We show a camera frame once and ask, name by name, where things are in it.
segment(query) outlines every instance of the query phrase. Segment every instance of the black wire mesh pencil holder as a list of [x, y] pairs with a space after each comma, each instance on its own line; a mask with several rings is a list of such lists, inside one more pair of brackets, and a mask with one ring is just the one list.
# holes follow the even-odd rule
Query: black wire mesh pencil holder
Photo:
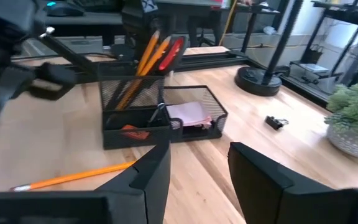
[[98, 69], [102, 106], [103, 147], [152, 146], [169, 139], [170, 123], [165, 110], [156, 112], [163, 101], [163, 75], [116, 76], [109, 64]]
[[197, 141], [222, 137], [228, 113], [206, 85], [165, 86], [163, 99], [167, 106], [197, 101], [212, 118], [209, 127], [206, 128], [205, 126], [183, 126], [183, 121], [180, 118], [169, 117], [171, 142]]

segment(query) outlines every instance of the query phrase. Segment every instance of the white plant pot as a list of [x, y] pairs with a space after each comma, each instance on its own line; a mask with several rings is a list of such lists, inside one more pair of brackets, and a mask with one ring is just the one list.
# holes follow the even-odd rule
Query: white plant pot
[[354, 131], [337, 133], [330, 125], [327, 130], [327, 138], [339, 150], [358, 157], [358, 134]]

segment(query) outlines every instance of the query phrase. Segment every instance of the pencil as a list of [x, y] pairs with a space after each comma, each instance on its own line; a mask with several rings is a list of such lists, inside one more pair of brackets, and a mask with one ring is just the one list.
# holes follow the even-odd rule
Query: pencil
[[114, 171], [126, 169], [126, 168], [130, 167], [131, 165], [133, 165], [133, 163], [135, 163], [135, 161], [125, 162], [123, 164], [103, 167], [103, 168], [95, 169], [95, 170], [79, 172], [77, 174], [64, 175], [61, 177], [56, 177], [56, 178], [52, 178], [49, 180], [42, 180], [42, 181], [34, 182], [31, 184], [20, 185], [20, 186], [11, 188], [10, 191], [23, 192], [23, 191], [28, 191], [28, 190], [40, 189], [42, 187], [48, 187], [48, 186], [55, 185], [55, 184], [61, 184], [61, 183], [69, 182], [69, 181], [73, 181], [73, 180], [79, 180], [79, 179], [86, 178], [86, 177], [93, 177], [93, 176], [105, 174], [108, 172], [114, 172]]
[[147, 44], [146, 50], [144, 51], [142, 58], [139, 62], [139, 65], [137, 67], [136, 74], [138, 75], [140, 71], [143, 70], [144, 66], [146, 65], [147, 59], [149, 59], [150, 54], [153, 52], [155, 45], [157, 44], [158, 38], [160, 37], [160, 31], [155, 31], [152, 38], [149, 41], [149, 44]]
[[[151, 68], [154, 66], [156, 61], [161, 57], [161, 55], [163, 54], [164, 50], [168, 47], [170, 41], [171, 41], [171, 37], [167, 37], [161, 43], [161, 45], [155, 51], [155, 54], [153, 54], [153, 56], [150, 59], [150, 61], [147, 63], [147, 65], [144, 67], [144, 69], [139, 73], [139, 76], [145, 76], [150, 72]], [[116, 110], [122, 110], [127, 106], [128, 101], [130, 100], [131, 97], [133, 97], [136, 89], [139, 87], [141, 82], [142, 82], [142, 80], [136, 80], [133, 83], [133, 85], [131, 85], [129, 87], [128, 92], [124, 95], [122, 100], [119, 102], [119, 104], [116, 107]]]

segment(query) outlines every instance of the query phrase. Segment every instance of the black binder clip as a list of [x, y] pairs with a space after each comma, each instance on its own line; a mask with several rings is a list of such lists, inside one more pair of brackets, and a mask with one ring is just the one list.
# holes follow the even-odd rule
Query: black binder clip
[[273, 116], [266, 116], [265, 122], [274, 130], [278, 130], [289, 123], [285, 119], [276, 119]]

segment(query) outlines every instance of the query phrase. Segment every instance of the black round lamp base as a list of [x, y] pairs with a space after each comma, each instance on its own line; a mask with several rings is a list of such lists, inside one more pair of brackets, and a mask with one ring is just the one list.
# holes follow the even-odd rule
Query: black round lamp base
[[280, 90], [282, 81], [278, 77], [272, 77], [268, 83], [263, 83], [265, 70], [258, 68], [242, 67], [238, 69], [234, 81], [242, 90], [258, 96], [275, 96]]

